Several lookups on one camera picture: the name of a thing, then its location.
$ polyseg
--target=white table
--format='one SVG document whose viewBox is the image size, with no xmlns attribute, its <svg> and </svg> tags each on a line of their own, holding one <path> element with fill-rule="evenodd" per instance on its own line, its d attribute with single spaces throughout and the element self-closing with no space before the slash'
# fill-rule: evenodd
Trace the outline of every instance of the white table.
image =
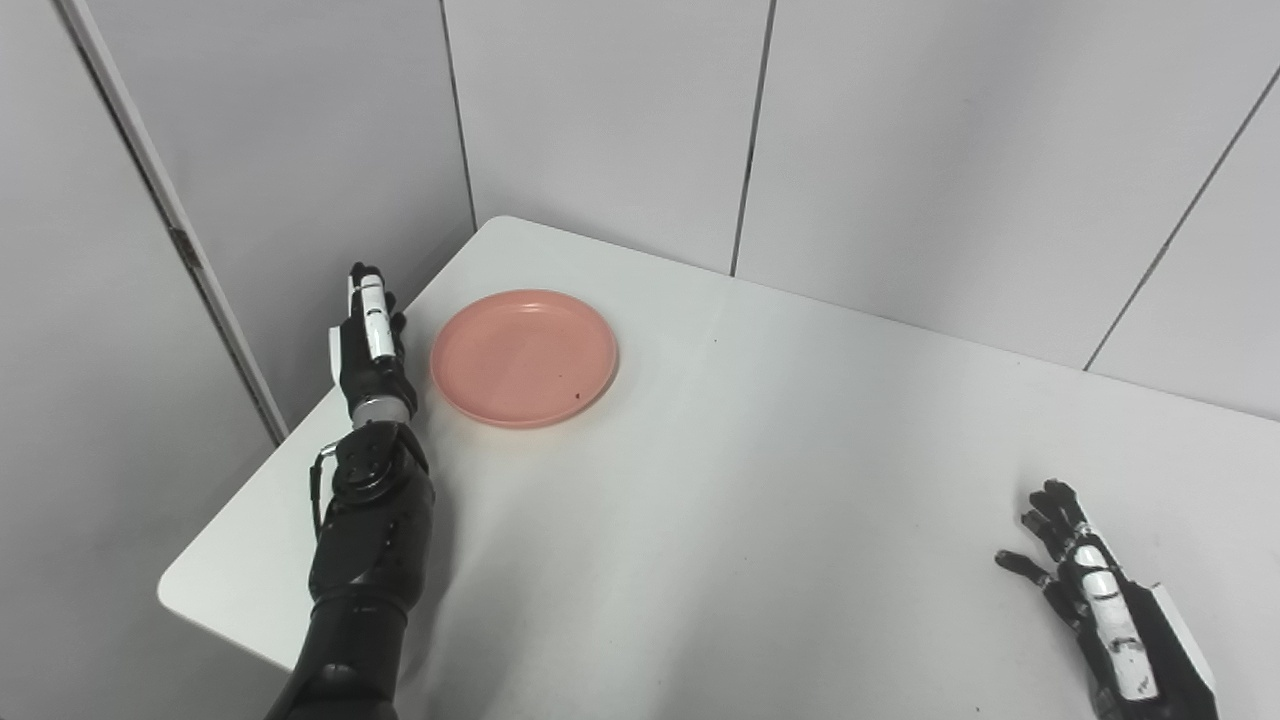
<svg viewBox="0 0 1280 720">
<path fill-rule="evenodd" d="M 539 430 L 430 389 L 466 304 L 594 305 L 621 365 Z M 1085 719 L 1084 670 L 1016 521 L 1073 483 L 1139 580 L 1162 579 L 1222 717 L 1280 717 L 1280 424 L 844 310 L 531 223 L 489 222 L 408 307 L 439 489 L 402 717 Z M 311 600 L 330 392 L 174 561 L 160 600 L 283 666 Z"/>
</svg>

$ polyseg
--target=gray wall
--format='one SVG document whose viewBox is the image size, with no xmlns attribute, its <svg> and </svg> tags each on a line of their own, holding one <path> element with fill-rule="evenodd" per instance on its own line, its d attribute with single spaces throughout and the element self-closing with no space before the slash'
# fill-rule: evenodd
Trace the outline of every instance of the gray wall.
<svg viewBox="0 0 1280 720">
<path fill-rule="evenodd" d="M 296 424 L 351 263 L 411 299 L 475 232 L 439 4 L 73 1 Z"/>
<path fill-rule="evenodd" d="M 49 3 L 0 3 L 0 716 L 253 717 L 283 674 L 160 607 L 266 429 Z"/>
</svg>

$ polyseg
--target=robotic hand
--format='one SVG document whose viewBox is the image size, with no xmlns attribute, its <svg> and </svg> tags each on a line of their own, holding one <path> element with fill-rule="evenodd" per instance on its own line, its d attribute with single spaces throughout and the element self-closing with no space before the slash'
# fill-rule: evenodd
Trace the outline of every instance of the robotic hand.
<svg viewBox="0 0 1280 720">
<path fill-rule="evenodd" d="M 1023 525 L 1044 543 L 1057 577 L 1007 550 L 996 564 L 1036 583 L 1075 633 L 1097 716 L 1217 720 L 1213 676 L 1169 592 L 1125 577 L 1066 483 L 1047 480 L 1030 503 Z"/>
<path fill-rule="evenodd" d="M 396 720 L 392 701 L 408 611 L 422 593 L 435 493 L 408 423 L 417 393 L 404 377 L 404 316 L 378 268 L 356 264 L 349 315 L 330 333 L 335 380 L 355 429 L 311 468 L 315 606 L 302 653 L 268 720 Z M 320 474 L 335 456 L 333 500 L 320 516 Z"/>
</svg>

